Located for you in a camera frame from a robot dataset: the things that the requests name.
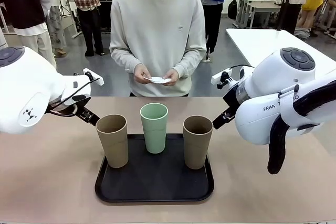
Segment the white strap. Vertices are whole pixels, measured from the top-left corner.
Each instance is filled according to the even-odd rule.
[[[309,118],[298,114],[293,108],[294,91],[280,96],[280,114],[283,121],[290,127],[298,128],[307,124],[316,124]]]

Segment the green cup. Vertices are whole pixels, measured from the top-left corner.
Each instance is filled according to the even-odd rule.
[[[140,110],[146,149],[152,154],[163,152],[166,144],[168,109],[160,103],[149,103]]]

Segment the cup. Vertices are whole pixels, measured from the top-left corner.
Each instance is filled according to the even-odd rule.
[[[212,130],[212,121],[203,116],[194,115],[184,120],[184,163],[190,169],[204,166]]]
[[[96,123],[101,145],[109,165],[120,168],[128,162],[127,120],[121,115],[107,115]]]
[[[160,103],[149,103],[140,110],[146,149],[152,154],[163,152],[166,144],[168,109]]]

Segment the gray sweatshirt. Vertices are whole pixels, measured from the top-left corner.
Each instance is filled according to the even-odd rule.
[[[206,52],[201,0],[113,0],[110,51],[129,73],[135,95],[176,97],[188,94],[191,74]],[[174,86],[139,84],[134,69],[144,64],[152,77],[174,68]]]

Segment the black shoe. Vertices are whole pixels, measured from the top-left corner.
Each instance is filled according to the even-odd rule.
[[[97,51],[95,51],[95,53],[98,54],[98,55],[100,55],[100,56],[104,56],[105,55],[104,51],[103,52],[97,52]]]
[[[92,57],[95,56],[95,53],[93,51],[86,51],[85,52],[85,57]]]
[[[318,34],[314,33],[313,30],[310,31],[309,33],[310,37],[316,38],[317,36],[319,36]]]

